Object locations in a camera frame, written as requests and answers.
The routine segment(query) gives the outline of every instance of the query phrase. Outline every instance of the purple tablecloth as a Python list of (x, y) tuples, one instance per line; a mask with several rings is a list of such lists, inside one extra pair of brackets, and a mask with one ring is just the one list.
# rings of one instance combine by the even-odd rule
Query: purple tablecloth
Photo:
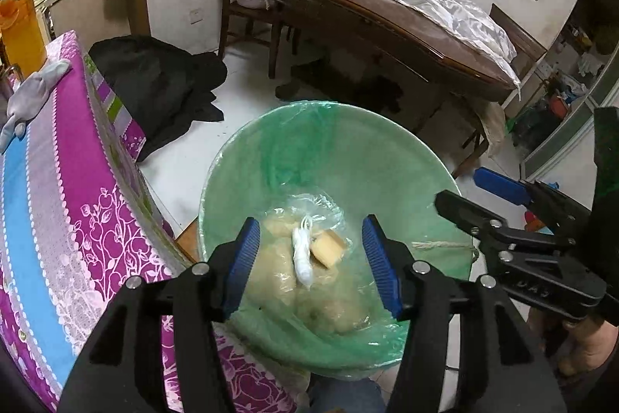
[[(54, 411), (75, 357), (125, 280), (168, 279), (188, 264), (134, 164), (141, 128), (75, 32), (53, 41), (48, 55), (68, 58), (72, 70), (0, 159), (0, 338)], [(272, 375), (216, 331), (237, 411), (295, 409)], [(162, 341), (168, 404), (181, 411), (171, 317)]]

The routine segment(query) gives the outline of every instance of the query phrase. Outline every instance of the wall outlet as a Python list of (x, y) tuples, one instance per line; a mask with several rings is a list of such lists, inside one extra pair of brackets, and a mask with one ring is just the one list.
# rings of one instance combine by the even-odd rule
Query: wall outlet
[(196, 8), (190, 11), (190, 24), (198, 23), (204, 19), (204, 10), (202, 8)]

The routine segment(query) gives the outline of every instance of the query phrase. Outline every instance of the green bucket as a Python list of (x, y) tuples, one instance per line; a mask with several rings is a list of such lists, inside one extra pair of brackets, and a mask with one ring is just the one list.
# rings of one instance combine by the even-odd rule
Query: green bucket
[(354, 106), (297, 102), (243, 126), (219, 151), (202, 191), (202, 259), (233, 240), (248, 216), (261, 219), (291, 195), (328, 195), (351, 240), (340, 276), (355, 283), (370, 323), (346, 334), (312, 331), (282, 302), (257, 307), (244, 296), (228, 327), (254, 353), (320, 375), (361, 378), (399, 362), (408, 323), (382, 307), (361, 246), (361, 222), (375, 214), (386, 235), (407, 244), (416, 259), (468, 279), (471, 239), (434, 210), (434, 195), (444, 189), (459, 194), (423, 142)]

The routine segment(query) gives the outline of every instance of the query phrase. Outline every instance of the silver screw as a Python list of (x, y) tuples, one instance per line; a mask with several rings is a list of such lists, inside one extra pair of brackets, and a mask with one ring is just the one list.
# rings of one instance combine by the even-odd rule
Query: silver screw
[(206, 263), (196, 263), (191, 267), (191, 273), (198, 277), (206, 275), (209, 270), (209, 265)]
[(499, 252), (499, 259), (505, 263), (509, 263), (514, 258), (514, 255), (509, 251)]
[(138, 275), (134, 275), (133, 277), (129, 277), (127, 282), (125, 282), (127, 289), (137, 289), (142, 285), (142, 277)]
[(486, 289), (492, 289), (493, 287), (496, 287), (496, 280), (490, 275), (482, 275), (481, 277), (479, 277), (479, 283), (482, 284)]
[(429, 273), (430, 267), (429, 264), (426, 263), (425, 261), (415, 261), (413, 263), (413, 271), (415, 273), (418, 273), (420, 275), (425, 275), (426, 273)]

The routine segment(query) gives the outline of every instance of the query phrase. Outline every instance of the white floor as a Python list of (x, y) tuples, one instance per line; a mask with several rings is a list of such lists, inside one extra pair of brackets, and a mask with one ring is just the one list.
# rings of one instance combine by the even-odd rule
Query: white floor
[[(202, 185), (209, 166), (222, 145), (248, 121), (260, 116), (282, 103), (275, 98), (275, 87), (289, 77), (290, 64), (310, 61), (316, 58), (312, 48), (304, 47), (301, 57), (290, 55), (289, 45), (282, 40), (278, 63), (278, 78), (267, 78), (268, 49), (256, 44), (240, 43), (228, 48), (224, 62), (228, 66), (228, 78), (222, 86), (214, 90), (216, 107), (224, 111), (225, 120), (221, 123), (194, 122), (190, 131), (180, 139), (166, 145), (146, 159), (140, 166), (157, 204), (168, 219), (176, 234), (185, 229), (196, 218)], [(415, 100), (419, 94), (407, 93), (400, 101), (402, 112), (394, 119), (408, 126), (407, 112), (417, 107)], [(464, 157), (460, 149), (469, 132), (454, 130), (453, 125), (462, 125), (457, 113), (448, 105), (442, 107), (425, 125), (419, 137), (452, 170)], [(519, 178), (519, 160), (515, 149), (506, 140), (502, 150), (493, 159), (483, 156), (481, 165), (511, 178)], [(504, 200), (477, 188), (470, 175), (457, 179), (462, 195), (493, 212), (504, 216), (510, 226), (522, 228), (524, 209), (513, 206)], [(481, 257), (473, 266), (471, 279), (485, 272), (485, 261)], [(519, 307), (525, 314), (527, 309)], [(450, 345), (448, 366), (457, 368), (459, 362), (459, 326), (455, 317), (450, 326)], [(383, 389), (385, 399), (397, 375), (397, 368), (377, 374), (374, 378)], [(443, 386), (443, 406), (453, 401), (457, 384), (457, 372), (447, 371)]]

